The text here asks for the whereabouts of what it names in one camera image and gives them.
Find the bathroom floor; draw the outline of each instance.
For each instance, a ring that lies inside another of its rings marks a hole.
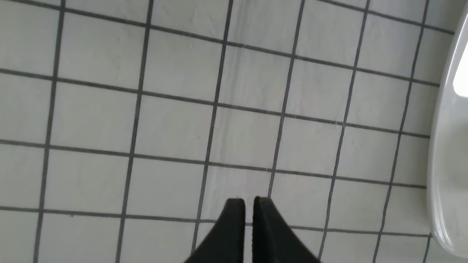
[[[177,263],[229,197],[324,263],[464,262],[426,216],[463,0],[0,1],[0,262]]]

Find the white tile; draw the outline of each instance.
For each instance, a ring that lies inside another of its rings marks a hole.
[[[275,174],[271,199],[291,226],[324,227],[331,179]]]
[[[329,3],[306,1],[296,54],[353,65],[363,15]]]
[[[379,231],[388,186],[335,181],[329,228]]]
[[[346,127],[337,176],[389,182],[398,135]]]
[[[51,150],[45,208],[120,214],[128,157]]]
[[[429,234],[426,190],[392,187],[385,216],[385,232]]]
[[[455,31],[465,4],[465,0],[431,0],[426,24]]]
[[[429,139],[402,135],[393,182],[426,185]]]
[[[328,232],[323,247],[324,263],[372,262],[377,243],[376,234],[351,234]]]
[[[148,0],[67,0],[66,7],[138,22],[148,14]]]
[[[228,198],[245,201],[245,221],[252,222],[254,199],[268,195],[269,172],[210,166],[206,178],[202,219],[218,219]]]
[[[279,116],[218,108],[210,161],[270,168]]]
[[[153,25],[222,39],[227,0],[155,0]]]
[[[425,0],[372,0],[369,9],[393,17],[422,22]]]
[[[190,256],[194,228],[194,223],[127,219],[120,262],[183,262]]]
[[[143,96],[136,153],[205,160],[212,107]]]
[[[286,112],[343,121],[352,71],[296,59]]]
[[[127,214],[196,218],[203,165],[133,160]]]
[[[0,2],[0,67],[52,75],[58,24],[57,10]]]
[[[0,73],[0,86],[0,138],[44,143],[51,82]]]
[[[414,78],[440,83],[453,36],[424,29],[417,55]]]
[[[38,262],[113,262],[119,225],[119,218],[45,214]]]
[[[429,135],[436,106],[438,87],[413,83],[409,95],[404,132]]]
[[[227,47],[219,102],[281,111],[290,59]]]
[[[0,211],[0,255],[2,262],[32,262],[36,226],[37,213]]]
[[[391,236],[380,238],[376,263],[421,263],[426,251],[427,237]]]
[[[358,66],[410,77],[419,26],[368,15]]]
[[[234,1],[228,40],[290,53],[299,0]]]
[[[221,47],[218,43],[152,30],[143,89],[213,101]]]
[[[332,175],[341,126],[285,118],[278,169]]]
[[[138,88],[145,29],[67,13],[58,75]]]
[[[357,72],[347,122],[399,130],[408,85],[404,80]]]
[[[136,94],[59,83],[51,143],[129,152]]]

